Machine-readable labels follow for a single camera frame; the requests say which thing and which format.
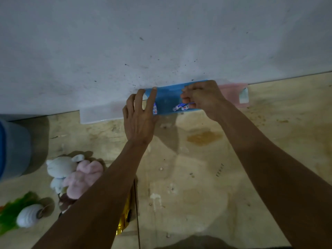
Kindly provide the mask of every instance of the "white ball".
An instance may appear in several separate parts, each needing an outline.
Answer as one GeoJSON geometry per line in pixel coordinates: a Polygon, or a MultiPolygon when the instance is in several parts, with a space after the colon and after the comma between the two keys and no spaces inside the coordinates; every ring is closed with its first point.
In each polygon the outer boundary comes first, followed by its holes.
{"type": "Polygon", "coordinates": [[[41,211],[43,208],[44,206],[39,204],[25,207],[17,216],[17,225],[24,228],[33,226],[35,223],[38,222],[39,217],[37,215],[39,214],[39,211],[41,211]]]}

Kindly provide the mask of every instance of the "white wall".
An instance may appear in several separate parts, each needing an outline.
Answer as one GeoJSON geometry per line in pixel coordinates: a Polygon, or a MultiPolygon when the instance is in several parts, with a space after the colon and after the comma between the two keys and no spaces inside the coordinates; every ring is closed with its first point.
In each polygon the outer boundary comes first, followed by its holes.
{"type": "Polygon", "coordinates": [[[332,0],[0,0],[0,114],[73,111],[192,79],[256,83],[330,71],[331,7],[332,0]]]}

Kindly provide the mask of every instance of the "right hand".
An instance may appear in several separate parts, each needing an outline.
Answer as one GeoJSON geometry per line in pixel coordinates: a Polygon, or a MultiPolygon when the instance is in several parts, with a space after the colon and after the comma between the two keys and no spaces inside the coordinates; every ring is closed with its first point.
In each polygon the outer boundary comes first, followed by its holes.
{"type": "Polygon", "coordinates": [[[203,109],[210,119],[216,121],[220,106],[226,101],[214,80],[197,82],[182,89],[182,103],[189,108],[203,109]]]}

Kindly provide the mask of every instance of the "teddy bear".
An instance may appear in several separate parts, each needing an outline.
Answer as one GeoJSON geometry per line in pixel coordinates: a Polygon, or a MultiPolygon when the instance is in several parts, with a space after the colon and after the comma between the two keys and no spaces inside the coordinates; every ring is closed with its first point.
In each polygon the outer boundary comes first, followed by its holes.
{"type": "Polygon", "coordinates": [[[100,162],[83,160],[78,163],[76,171],[63,180],[62,186],[68,187],[67,196],[70,199],[79,199],[103,172],[104,168],[100,162]]]}
{"type": "Polygon", "coordinates": [[[47,160],[47,172],[50,176],[54,177],[51,182],[51,188],[57,194],[65,193],[62,183],[66,177],[72,172],[76,171],[77,163],[84,160],[84,155],[76,155],[73,158],[69,156],[60,156],[53,160],[47,160]]]}

